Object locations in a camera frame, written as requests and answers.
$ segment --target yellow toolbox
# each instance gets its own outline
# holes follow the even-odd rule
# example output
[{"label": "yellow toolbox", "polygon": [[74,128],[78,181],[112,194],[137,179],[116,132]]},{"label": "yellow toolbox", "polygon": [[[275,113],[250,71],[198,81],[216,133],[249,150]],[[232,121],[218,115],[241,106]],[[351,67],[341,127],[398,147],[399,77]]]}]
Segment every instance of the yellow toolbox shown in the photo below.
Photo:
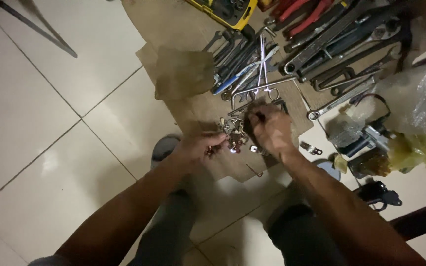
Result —
[{"label": "yellow toolbox", "polygon": [[241,30],[257,6],[257,0],[186,0],[226,27]]}]

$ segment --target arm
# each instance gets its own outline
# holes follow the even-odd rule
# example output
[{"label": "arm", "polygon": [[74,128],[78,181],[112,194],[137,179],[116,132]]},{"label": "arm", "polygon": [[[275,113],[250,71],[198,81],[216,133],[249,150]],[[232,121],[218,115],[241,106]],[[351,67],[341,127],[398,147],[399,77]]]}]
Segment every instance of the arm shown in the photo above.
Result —
[{"label": "arm", "polygon": [[376,211],[300,154],[288,115],[265,105],[249,119],[259,144],[284,164],[351,265],[426,265]]},{"label": "arm", "polygon": [[225,134],[182,140],[174,152],[134,185],[93,213],[55,253],[73,265],[119,265],[163,200]]}]

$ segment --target left hand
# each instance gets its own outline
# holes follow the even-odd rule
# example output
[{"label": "left hand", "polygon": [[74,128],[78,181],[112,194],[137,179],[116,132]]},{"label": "left hand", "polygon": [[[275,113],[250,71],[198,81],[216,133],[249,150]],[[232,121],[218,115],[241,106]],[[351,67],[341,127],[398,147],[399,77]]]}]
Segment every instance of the left hand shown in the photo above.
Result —
[{"label": "left hand", "polygon": [[177,144],[171,156],[185,164],[197,164],[208,158],[206,152],[213,147],[214,153],[220,153],[228,147],[225,133],[203,132],[197,137],[187,137]]}]

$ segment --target hand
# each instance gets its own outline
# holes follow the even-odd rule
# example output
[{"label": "hand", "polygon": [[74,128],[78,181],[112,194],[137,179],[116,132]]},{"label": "hand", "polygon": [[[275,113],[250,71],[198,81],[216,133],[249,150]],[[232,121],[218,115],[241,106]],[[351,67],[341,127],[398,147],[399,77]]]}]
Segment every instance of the hand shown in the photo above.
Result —
[{"label": "hand", "polygon": [[259,145],[277,160],[281,153],[296,150],[290,129],[292,119],[272,104],[255,107],[248,115]]},{"label": "hand", "polygon": [[210,156],[207,151],[212,148],[214,154],[222,152],[228,147],[228,138],[225,133],[203,132],[197,137],[184,138],[172,152],[171,156],[185,166],[194,166]]}]

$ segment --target cardboard sheet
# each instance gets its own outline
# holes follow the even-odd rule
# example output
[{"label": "cardboard sheet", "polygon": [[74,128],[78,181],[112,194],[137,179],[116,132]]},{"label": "cardboard sheet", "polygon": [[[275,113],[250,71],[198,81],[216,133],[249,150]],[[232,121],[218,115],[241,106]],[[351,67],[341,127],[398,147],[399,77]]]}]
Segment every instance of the cardboard sheet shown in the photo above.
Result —
[{"label": "cardboard sheet", "polygon": [[[159,47],[166,46],[182,51],[201,51],[212,39],[217,30],[224,27],[212,20],[208,15],[195,9],[184,0],[172,1],[141,1],[123,0],[127,15],[146,41],[146,45],[137,52],[139,60],[144,65],[153,83],[156,82],[156,62]],[[256,30],[262,27],[267,14],[256,9],[249,23]],[[276,43],[284,43],[285,39],[279,36]],[[218,47],[217,42],[212,50]],[[273,62],[283,60],[284,52],[276,54]],[[270,73],[269,81],[282,79],[278,73]],[[289,113],[293,119],[293,138],[309,130],[313,124],[306,118],[306,107],[300,93],[293,82],[277,85],[281,97],[287,102]],[[231,111],[229,102],[221,100],[210,92],[182,100],[165,101],[167,107],[186,135],[195,134],[203,130],[215,130],[215,122],[221,117],[227,118]],[[275,164],[274,161],[265,161],[260,155],[249,151],[252,142],[242,147],[241,154],[223,153],[207,166],[215,179],[231,176],[244,182],[255,174],[260,173]]]}]

